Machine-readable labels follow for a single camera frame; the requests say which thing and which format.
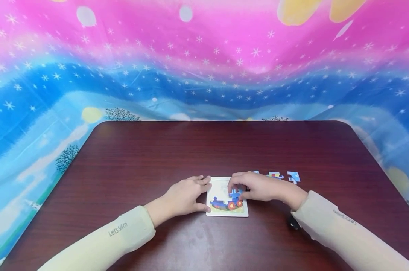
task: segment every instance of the table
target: table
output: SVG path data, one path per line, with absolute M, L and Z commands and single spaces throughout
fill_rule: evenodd
M 1 270 L 36 270 L 183 178 L 255 170 L 298 171 L 298 185 L 319 192 L 409 259 L 409 207 L 344 123 L 104 122 Z M 196 213 L 169 220 L 110 270 L 350 270 L 305 232 L 288 228 L 289 209 L 281 202 L 248 205 L 249 218 Z

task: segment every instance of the hand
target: hand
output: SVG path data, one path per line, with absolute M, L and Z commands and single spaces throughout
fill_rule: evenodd
M 191 212 L 210 212 L 209 206 L 197 203 L 196 200 L 199 195 L 209 191 L 211 186 L 210 176 L 192 176 L 175 183 L 162 197 L 144 207 L 149 212 L 155 228 L 175 216 Z
M 287 203 L 293 211 L 298 210 L 301 203 L 307 197 L 307 192 L 299 186 L 255 172 L 233 173 L 228 184 L 228 192 L 232 189 L 243 189 L 247 186 L 250 191 L 243 192 L 240 199 L 254 199 L 261 201 L 281 200 Z

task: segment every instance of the left hand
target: left hand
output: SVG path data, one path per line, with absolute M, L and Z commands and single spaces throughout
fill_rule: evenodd
M 204 192 L 209 191 L 212 184 L 210 176 L 192 176 L 173 184 L 160 198 L 144 207 L 150 214 L 155 228 L 164 221 L 192 212 L 210 212 L 210 207 L 197 203 L 196 200 Z

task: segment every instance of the fabric backdrop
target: fabric backdrop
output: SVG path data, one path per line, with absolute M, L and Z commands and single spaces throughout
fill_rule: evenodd
M 409 203 L 409 0 L 0 1 L 0 265 L 106 120 L 340 120 Z

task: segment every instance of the beige sleeve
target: beige sleeve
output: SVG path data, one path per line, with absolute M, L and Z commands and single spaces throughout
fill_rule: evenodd
M 409 271 L 409 261 L 314 191 L 292 212 L 299 225 L 355 271 Z
M 105 271 L 155 236 L 147 210 L 137 206 L 65 248 L 38 271 Z

